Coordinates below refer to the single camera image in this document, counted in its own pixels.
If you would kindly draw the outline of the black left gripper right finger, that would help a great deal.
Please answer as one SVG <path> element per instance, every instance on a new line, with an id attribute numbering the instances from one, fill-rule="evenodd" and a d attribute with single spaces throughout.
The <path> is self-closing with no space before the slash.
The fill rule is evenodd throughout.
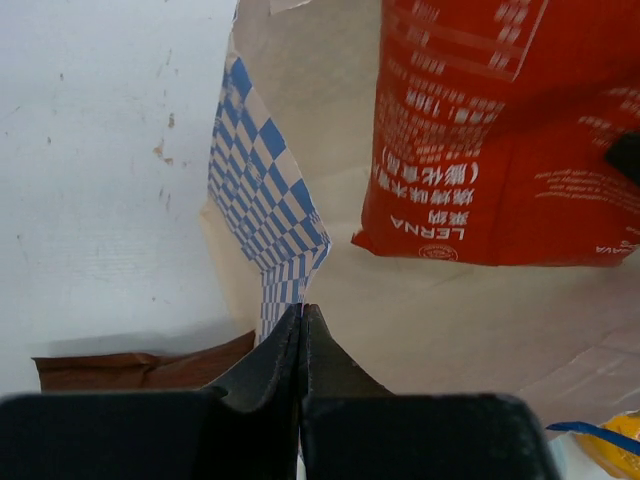
<path id="1" fill-rule="evenodd" d="M 303 309 L 300 433 L 309 479 L 555 479 L 535 415 L 504 394 L 396 395 Z"/>

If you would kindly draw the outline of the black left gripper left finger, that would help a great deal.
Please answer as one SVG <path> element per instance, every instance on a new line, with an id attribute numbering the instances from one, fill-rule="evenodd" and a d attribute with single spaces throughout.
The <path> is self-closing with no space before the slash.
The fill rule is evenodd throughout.
<path id="1" fill-rule="evenodd" d="M 2 400 L 2 478 L 295 478 L 301 310 L 200 389 Z"/>

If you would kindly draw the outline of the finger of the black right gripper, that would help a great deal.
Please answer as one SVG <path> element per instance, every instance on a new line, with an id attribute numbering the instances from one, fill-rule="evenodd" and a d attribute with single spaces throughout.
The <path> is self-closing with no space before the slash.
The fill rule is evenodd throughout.
<path id="1" fill-rule="evenodd" d="M 640 133 L 626 132 L 615 140 L 605 155 L 606 162 L 634 185 L 640 185 Z"/>

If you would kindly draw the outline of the Chuba cassava chips bag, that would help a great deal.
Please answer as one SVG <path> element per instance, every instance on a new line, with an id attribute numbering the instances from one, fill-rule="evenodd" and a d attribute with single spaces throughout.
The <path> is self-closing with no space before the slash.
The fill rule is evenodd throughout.
<path id="1" fill-rule="evenodd" d="M 185 355 L 119 353 L 36 358 L 42 392 L 198 389 L 254 349 L 250 331 L 227 343 Z"/>

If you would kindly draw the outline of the red Lerna snack bag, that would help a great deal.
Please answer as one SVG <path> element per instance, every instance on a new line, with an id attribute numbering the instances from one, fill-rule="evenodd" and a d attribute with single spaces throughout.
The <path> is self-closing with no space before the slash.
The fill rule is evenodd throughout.
<path id="1" fill-rule="evenodd" d="M 353 243 L 485 266 L 621 264 L 639 185 L 635 1 L 385 1 L 372 172 Z"/>

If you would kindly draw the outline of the light blue cassava chips bag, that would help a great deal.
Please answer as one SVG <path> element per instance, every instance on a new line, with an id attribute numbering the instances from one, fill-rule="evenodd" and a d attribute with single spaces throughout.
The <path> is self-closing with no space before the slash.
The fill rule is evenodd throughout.
<path id="1" fill-rule="evenodd" d="M 613 480 L 579 445 L 577 436 L 568 431 L 546 428 L 554 437 L 548 441 L 549 450 L 560 478 L 563 480 Z"/>

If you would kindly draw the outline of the blue checkered paper bag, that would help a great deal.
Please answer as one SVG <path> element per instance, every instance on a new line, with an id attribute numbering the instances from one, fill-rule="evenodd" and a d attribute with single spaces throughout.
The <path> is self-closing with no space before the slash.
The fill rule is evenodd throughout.
<path id="1" fill-rule="evenodd" d="M 212 132 L 209 251 L 260 338 L 294 303 L 395 392 L 498 391 L 546 423 L 639 406 L 639 248 L 611 267 L 485 266 L 356 246 L 385 1 L 242 1 Z"/>

